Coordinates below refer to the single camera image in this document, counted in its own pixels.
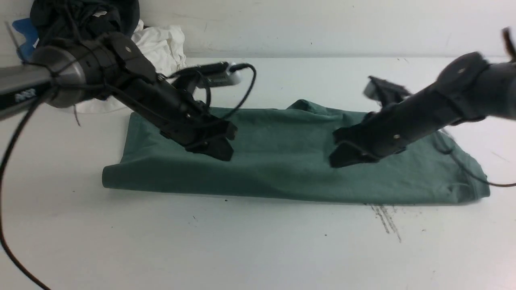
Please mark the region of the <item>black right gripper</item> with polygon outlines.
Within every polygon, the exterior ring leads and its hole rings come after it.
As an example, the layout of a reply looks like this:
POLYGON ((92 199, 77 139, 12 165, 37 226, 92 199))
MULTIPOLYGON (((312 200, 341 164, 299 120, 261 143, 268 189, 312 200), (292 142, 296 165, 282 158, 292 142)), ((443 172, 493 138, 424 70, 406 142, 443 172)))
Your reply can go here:
POLYGON ((336 130, 337 148, 329 156, 330 166, 378 163, 459 118, 446 97, 424 88, 398 104, 371 114, 359 124, 336 130))

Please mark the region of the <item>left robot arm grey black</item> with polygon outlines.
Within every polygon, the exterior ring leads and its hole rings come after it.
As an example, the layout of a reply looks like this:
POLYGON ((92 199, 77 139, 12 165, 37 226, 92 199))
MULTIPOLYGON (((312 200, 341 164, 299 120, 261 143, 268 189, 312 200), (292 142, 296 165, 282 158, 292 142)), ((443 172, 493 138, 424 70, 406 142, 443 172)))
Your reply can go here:
POLYGON ((131 39, 107 33, 96 40, 55 39, 37 48, 29 61, 1 69, 1 120, 44 102, 67 108, 91 99, 115 97, 192 153, 229 161, 237 128, 196 101, 196 88, 231 85, 222 80, 234 65, 218 62, 179 70, 171 78, 157 73, 131 39))

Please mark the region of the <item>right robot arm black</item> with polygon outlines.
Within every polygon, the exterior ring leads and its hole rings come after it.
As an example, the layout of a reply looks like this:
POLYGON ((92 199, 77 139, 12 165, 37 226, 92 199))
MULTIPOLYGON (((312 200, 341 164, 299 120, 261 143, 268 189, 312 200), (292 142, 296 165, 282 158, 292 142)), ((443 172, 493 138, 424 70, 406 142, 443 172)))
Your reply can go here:
POLYGON ((364 95, 379 101, 382 108, 356 125, 333 132, 336 148, 329 156, 330 166, 377 163, 448 125, 485 117, 515 120, 515 44, 508 27, 502 37, 509 61, 490 64, 479 52, 462 55, 415 94, 385 79, 369 77, 364 95))

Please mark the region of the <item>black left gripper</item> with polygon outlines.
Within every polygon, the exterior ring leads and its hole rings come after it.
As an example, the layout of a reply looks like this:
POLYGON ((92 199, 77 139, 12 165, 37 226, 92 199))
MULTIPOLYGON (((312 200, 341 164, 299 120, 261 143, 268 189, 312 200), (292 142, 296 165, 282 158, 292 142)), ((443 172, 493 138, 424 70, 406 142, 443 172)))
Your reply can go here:
POLYGON ((227 140, 235 140, 237 127, 228 120, 204 125, 212 118, 192 97, 156 78, 152 83, 140 78, 127 80, 117 99, 139 113, 164 133, 166 138, 186 147, 188 152, 204 154, 228 162, 234 149, 227 140))

